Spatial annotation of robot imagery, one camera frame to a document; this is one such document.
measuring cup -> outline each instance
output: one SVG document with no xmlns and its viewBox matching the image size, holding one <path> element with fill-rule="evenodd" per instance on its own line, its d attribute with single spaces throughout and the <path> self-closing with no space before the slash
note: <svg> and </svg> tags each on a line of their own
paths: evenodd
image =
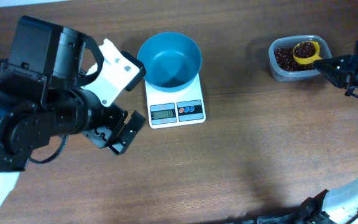
<svg viewBox="0 0 358 224">
<path fill-rule="evenodd" d="M 314 48 L 316 49 L 316 53 L 313 56 L 308 57 L 308 58 L 296 57 L 295 56 L 295 49 L 297 49 L 299 47 L 299 45 L 304 43 L 304 42 L 311 42 L 314 45 Z M 298 62 L 301 65 L 308 65 L 310 63 L 313 63 L 315 60 L 322 59 L 320 57 L 320 45 L 317 42 L 315 42 L 315 41 L 304 41 L 304 42 L 301 42 L 301 43 L 297 44 L 292 50 L 292 55 L 293 55 L 293 58 L 295 59 L 296 62 Z"/>
<path fill-rule="evenodd" d="M 201 68 L 201 51 L 189 37 L 164 32 L 147 40 L 137 58 L 146 68 L 145 81 L 156 90 L 176 92 L 188 87 Z"/>
</svg>

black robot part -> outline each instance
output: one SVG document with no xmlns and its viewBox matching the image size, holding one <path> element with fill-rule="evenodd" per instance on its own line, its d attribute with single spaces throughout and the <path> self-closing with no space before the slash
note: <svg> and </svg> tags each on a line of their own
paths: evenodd
<svg viewBox="0 0 358 224">
<path fill-rule="evenodd" d="M 358 95 L 354 93 L 354 90 L 358 89 L 358 40 L 354 55 L 316 60 L 313 66 L 335 87 L 345 88 L 346 96 L 358 99 Z"/>
<path fill-rule="evenodd" d="M 81 69 L 85 48 L 98 64 L 91 75 Z M 126 86 L 130 91 L 145 69 L 127 52 L 122 55 L 140 68 Z M 11 55 L 0 60 L 0 172 L 24 171 L 29 161 L 54 160 L 69 134 L 83 133 L 117 155 L 125 152 L 145 118 L 135 111 L 125 124 L 126 111 L 115 104 L 104 107 L 94 93 L 79 88 L 97 78 L 103 60 L 96 42 L 86 34 L 28 16 L 20 19 Z M 52 136 L 62 138 L 56 153 L 43 161 L 32 159 L 32 151 L 48 145 Z"/>
</svg>

clear plastic container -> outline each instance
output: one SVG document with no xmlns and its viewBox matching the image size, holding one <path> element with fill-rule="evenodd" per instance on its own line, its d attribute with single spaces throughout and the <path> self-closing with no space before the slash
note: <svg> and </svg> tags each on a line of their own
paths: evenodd
<svg viewBox="0 0 358 224">
<path fill-rule="evenodd" d="M 296 80 L 311 78 L 320 74 L 315 69 L 302 71 L 302 72 L 287 72 L 278 66 L 278 63 L 274 56 L 274 49 L 277 49 L 279 47 L 281 48 L 295 47 L 296 44 L 309 40 L 316 41 L 320 45 L 320 57 L 322 57 L 323 59 L 333 57 L 331 55 L 331 51 L 329 50 L 327 43 L 321 37 L 316 35 L 298 35 L 298 36 L 284 37 L 278 39 L 275 42 L 273 42 L 268 49 L 268 57 L 270 58 L 270 71 L 272 72 L 273 78 L 275 80 L 280 82 L 296 81 Z"/>
</svg>

wooden table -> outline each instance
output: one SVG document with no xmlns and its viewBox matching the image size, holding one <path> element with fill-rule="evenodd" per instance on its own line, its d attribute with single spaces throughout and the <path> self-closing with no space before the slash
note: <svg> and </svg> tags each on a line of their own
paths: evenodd
<svg viewBox="0 0 358 224">
<path fill-rule="evenodd" d="M 150 36 L 182 32 L 203 53 L 203 124 L 148 124 L 116 157 L 82 135 L 44 166 L 29 164 L 0 223 L 194 223 L 298 205 L 358 177 L 358 100 L 323 77 L 272 79 L 277 38 L 315 34 L 353 53 L 358 1 L 71 1 L 0 9 L 0 58 L 28 14 L 137 55 Z M 85 60 L 83 67 L 93 64 Z M 116 103 L 147 115 L 144 83 Z M 58 146 L 34 152 L 45 158 Z"/>
</svg>

white kitchen scale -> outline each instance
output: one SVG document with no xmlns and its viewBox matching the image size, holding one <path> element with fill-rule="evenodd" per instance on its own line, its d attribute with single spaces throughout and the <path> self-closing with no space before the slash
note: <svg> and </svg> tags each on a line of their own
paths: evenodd
<svg viewBox="0 0 358 224">
<path fill-rule="evenodd" d="M 146 97 L 151 128 L 168 128 L 205 121 L 205 107 L 197 74 L 182 90 L 165 92 L 157 90 L 147 81 Z"/>
</svg>

